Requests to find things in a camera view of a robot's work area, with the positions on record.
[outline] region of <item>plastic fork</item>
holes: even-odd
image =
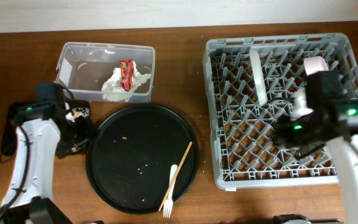
[[[178,165],[174,164],[171,166],[171,173],[169,174],[169,184],[171,184],[171,181],[173,179],[173,176],[175,175],[175,172],[177,171]],[[163,216],[164,218],[171,217],[172,207],[173,207],[173,200],[172,200],[172,193],[173,193],[173,187],[169,191],[168,197],[164,202],[164,210],[163,210]]]

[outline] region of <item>dish rack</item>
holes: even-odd
[[[303,59],[322,56],[358,98],[358,67],[344,34],[213,39],[203,59],[211,125],[214,179],[220,189],[337,183],[337,170],[319,151],[296,160],[272,144],[272,123],[293,111],[285,100],[259,105],[250,50],[259,53],[268,101],[291,98],[306,78]]]

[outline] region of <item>green light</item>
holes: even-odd
[[[300,124],[296,124],[294,127],[293,127],[293,129],[294,130],[299,130],[299,129],[302,129],[303,127],[302,127],[302,125],[300,125]]]
[[[356,113],[357,113],[357,110],[353,109],[353,108],[348,109],[348,111],[347,111],[347,115],[349,115],[349,116],[355,115]]]

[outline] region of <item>wooden table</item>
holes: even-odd
[[[0,34],[0,143],[8,106],[15,101],[33,99],[35,84],[55,79],[64,43],[153,46],[156,69],[152,101],[179,111],[195,130],[201,157],[196,179],[175,204],[171,219],[164,219],[161,213],[128,215],[109,207],[95,194],[86,177],[85,156],[56,159],[54,201],[74,223],[93,220],[106,223],[253,223],[288,213],[303,214],[312,220],[345,220],[337,185],[237,192],[225,192],[215,186],[202,75],[201,61],[209,39],[327,32],[345,33],[358,63],[358,22]],[[125,104],[92,102],[92,119],[100,123],[123,106]],[[13,161],[0,164],[0,203],[8,188],[13,164]]]

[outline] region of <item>crumpled paper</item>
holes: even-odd
[[[111,78],[103,83],[102,91],[110,92],[102,95],[104,100],[108,101],[121,101],[124,100],[128,102],[131,98],[131,93],[135,92],[135,90],[144,84],[149,78],[151,78],[151,74],[141,75],[140,72],[136,69],[136,63],[134,62],[134,76],[132,77],[132,86],[129,91],[125,91],[120,84],[121,81],[121,68],[115,68],[112,72]]]

